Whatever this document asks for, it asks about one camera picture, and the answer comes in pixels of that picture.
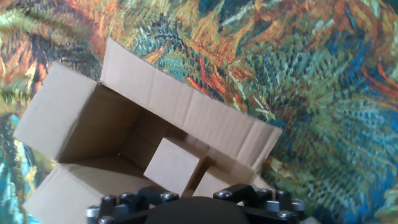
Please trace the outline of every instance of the fabric backdrop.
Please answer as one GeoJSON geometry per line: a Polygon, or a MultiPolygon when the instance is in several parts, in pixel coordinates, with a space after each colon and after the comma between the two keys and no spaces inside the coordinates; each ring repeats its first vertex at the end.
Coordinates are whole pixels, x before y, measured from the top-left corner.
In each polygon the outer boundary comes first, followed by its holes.
{"type": "Polygon", "coordinates": [[[1,0],[0,223],[54,167],[12,138],[58,61],[97,80],[111,36],[284,132],[264,178],[323,223],[398,223],[398,1],[1,0]]]}

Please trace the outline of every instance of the corrugated cardboard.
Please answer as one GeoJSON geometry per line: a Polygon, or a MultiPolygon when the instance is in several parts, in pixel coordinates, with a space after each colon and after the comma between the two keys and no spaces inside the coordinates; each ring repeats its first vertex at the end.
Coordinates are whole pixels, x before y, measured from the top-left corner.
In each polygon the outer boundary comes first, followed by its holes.
{"type": "Polygon", "coordinates": [[[144,176],[182,196],[212,197],[214,192],[238,183],[270,188],[248,168],[242,168],[245,175],[236,175],[237,172],[228,167],[236,167],[236,161],[220,167],[220,163],[215,161],[219,157],[211,158],[206,153],[208,147],[205,150],[205,147],[196,148],[197,144],[192,141],[192,137],[187,139],[163,138],[144,176]]]}
{"type": "Polygon", "coordinates": [[[14,133],[60,163],[24,205],[43,224],[84,223],[85,208],[102,195],[154,184],[143,173],[165,137],[199,139],[218,166],[228,164],[230,174],[243,176],[260,169],[281,134],[158,71],[113,40],[103,64],[96,83],[54,63],[14,133]]]}

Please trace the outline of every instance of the box flap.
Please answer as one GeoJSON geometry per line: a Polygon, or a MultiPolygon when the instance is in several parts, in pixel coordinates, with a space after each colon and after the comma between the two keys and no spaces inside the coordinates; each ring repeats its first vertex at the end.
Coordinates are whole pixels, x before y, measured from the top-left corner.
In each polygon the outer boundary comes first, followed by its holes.
{"type": "Polygon", "coordinates": [[[111,39],[101,82],[255,171],[282,133],[164,74],[111,39]]]}
{"type": "Polygon", "coordinates": [[[95,81],[54,62],[14,137],[56,159],[95,86],[95,81]]]}
{"type": "Polygon", "coordinates": [[[86,223],[86,208],[101,203],[103,196],[136,193],[151,184],[143,178],[142,171],[116,156],[86,161],[84,166],[60,164],[25,202],[24,208],[42,224],[86,223]],[[107,167],[116,172],[104,170],[107,167]]]}

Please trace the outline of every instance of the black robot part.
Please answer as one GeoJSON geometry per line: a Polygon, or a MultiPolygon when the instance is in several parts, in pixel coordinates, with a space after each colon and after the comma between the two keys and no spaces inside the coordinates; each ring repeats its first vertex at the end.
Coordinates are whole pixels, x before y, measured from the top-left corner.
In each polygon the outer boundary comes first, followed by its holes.
{"type": "Polygon", "coordinates": [[[304,203],[288,192],[276,192],[273,200],[272,191],[246,184],[220,190],[213,198],[180,198],[150,186],[137,194],[104,197],[101,205],[87,208],[87,219],[88,224],[296,224],[306,219],[304,210],[304,203]]]}

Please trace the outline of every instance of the cardboard box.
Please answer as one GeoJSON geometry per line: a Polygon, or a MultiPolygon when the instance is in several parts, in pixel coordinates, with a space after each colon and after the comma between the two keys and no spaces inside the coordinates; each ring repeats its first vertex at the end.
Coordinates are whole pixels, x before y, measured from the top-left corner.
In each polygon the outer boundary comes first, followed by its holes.
{"type": "Polygon", "coordinates": [[[59,162],[24,208],[43,224],[85,223],[102,196],[155,184],[143,173],[163,138],[199,139],[241,176],[261,168],[281,132],[109,39],[99,83],[54,63],[21,119],[14,137],[59,162]]]}

